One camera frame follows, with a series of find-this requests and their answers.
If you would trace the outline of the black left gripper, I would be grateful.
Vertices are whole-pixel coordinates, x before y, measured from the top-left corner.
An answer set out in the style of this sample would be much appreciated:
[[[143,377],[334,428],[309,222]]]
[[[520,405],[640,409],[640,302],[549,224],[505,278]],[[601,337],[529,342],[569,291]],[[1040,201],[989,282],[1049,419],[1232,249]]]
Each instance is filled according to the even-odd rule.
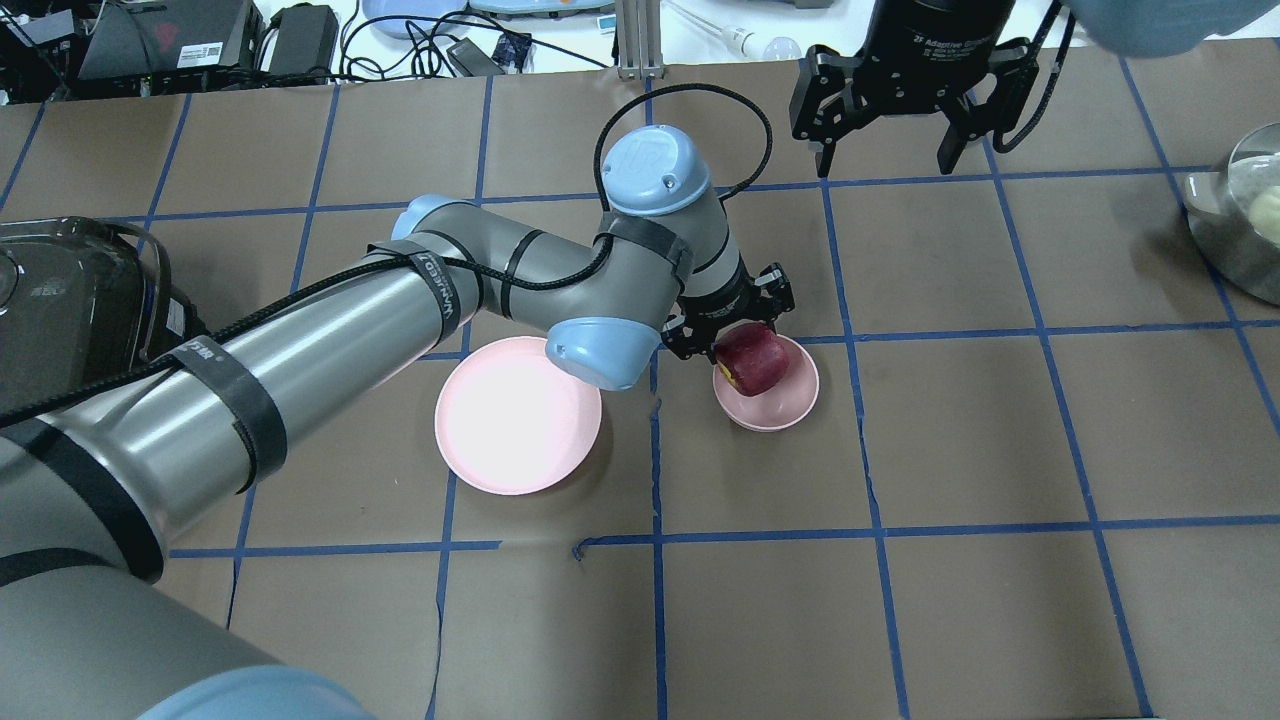
[[[773,329],[795,306],[792,283],[778,263],[760,275],[739,265],[719,290],[698,297],[680,295],[675,300],[677,311],[660,328],[660,342],[681,360],[712,360],[721,332],[741,322],[759,322]]]

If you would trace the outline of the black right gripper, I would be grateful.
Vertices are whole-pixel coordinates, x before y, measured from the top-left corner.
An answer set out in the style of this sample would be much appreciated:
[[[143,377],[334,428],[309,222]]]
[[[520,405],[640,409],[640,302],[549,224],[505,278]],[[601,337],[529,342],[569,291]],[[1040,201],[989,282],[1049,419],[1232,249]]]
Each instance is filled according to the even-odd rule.
[[[882,117],[942,114],[936,159],[951,176],[968,145],[1014,131],[1039,72],[1044,29],[1004,38],[1011,1],[877,1],[846,55],[812,45],[788,105],[791,136],[815,146],[829,177],[838,141]]]

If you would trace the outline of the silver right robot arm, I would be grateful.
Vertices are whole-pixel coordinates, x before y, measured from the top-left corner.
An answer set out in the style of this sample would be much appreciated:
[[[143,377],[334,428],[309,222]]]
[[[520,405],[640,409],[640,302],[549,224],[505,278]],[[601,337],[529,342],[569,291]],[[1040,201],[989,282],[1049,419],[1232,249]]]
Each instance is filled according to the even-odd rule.
[[[1274,3],[1052,1],[1032,37],[1002,40],[1012,8],[878,1],[858,53],[809,47],[788,122],[792,137],[813,149],[817,174],[829,174],[842,138],[884,117],[945,117],[936,152],[945,176],[979,138],[1010,152],[1046,113],[1076,29],[1119,56],[1171,56],[1244,28]]]

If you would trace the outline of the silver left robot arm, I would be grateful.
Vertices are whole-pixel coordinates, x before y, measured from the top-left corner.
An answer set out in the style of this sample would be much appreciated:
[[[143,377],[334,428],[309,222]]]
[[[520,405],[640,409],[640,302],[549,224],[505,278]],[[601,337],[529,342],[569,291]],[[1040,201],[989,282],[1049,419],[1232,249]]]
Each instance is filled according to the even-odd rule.
[[[366,719],[155,588],[172,541],[278,471],[332,415],[479,311],[547,333],[550,363],[627,389],[664,345],[710,352],[794,310],[751,274],[692,141],[645,126],[595,151],[590,245],[426,195],[365,258],[146,368],[3,415],[5,719]]]

